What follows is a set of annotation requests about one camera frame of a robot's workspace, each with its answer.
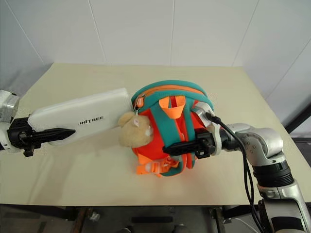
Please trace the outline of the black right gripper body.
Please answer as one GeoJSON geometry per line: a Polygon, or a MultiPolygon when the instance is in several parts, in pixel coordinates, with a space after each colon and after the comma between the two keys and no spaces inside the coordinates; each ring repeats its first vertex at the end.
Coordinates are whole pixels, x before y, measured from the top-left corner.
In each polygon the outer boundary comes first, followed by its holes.
{"type": "Polygon", "coordinates": [[[216,150],[213,135],[208,130],[196,130],[195,141],[198,143],[198,149],[195,152],[198,159],[208,158],[216,150]]]}

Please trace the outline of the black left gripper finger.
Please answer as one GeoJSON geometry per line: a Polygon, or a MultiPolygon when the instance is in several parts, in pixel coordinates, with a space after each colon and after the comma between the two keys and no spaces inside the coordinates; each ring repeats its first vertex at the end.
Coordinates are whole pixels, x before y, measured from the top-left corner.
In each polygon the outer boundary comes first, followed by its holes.
{"type": "Polygon", "coordinates": [[[35,133],[35,141],[38,143],[47,143],[53,141],[64,140],[76,131],[73,129],[55,128],[35,133]]]}

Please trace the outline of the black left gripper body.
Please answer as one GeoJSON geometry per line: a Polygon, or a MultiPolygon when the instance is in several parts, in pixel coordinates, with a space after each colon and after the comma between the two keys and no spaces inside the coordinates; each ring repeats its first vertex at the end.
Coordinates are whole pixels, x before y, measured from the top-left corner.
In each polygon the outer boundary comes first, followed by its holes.
{"type": "Polygon", "coordinates": [[[28,118],[16,118],[7,130],[12,146],[24,150],[25,157],[34,155],[34,150],[41,148],[41,142],[36,138],[36,132],[28,124],[28,118]]]}

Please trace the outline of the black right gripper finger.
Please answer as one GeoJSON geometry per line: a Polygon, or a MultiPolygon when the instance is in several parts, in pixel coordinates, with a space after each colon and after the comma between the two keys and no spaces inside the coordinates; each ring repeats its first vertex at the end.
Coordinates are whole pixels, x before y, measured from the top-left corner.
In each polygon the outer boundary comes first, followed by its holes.
{"type": "Polygon", "coordinates": [[[162,151],[171,156],[179,156],[182,154],[196,152],[197,148],[198,143],[196,141],[189,141],[189,142],[178,142],[168,147],[163,147],[162,151]]]}

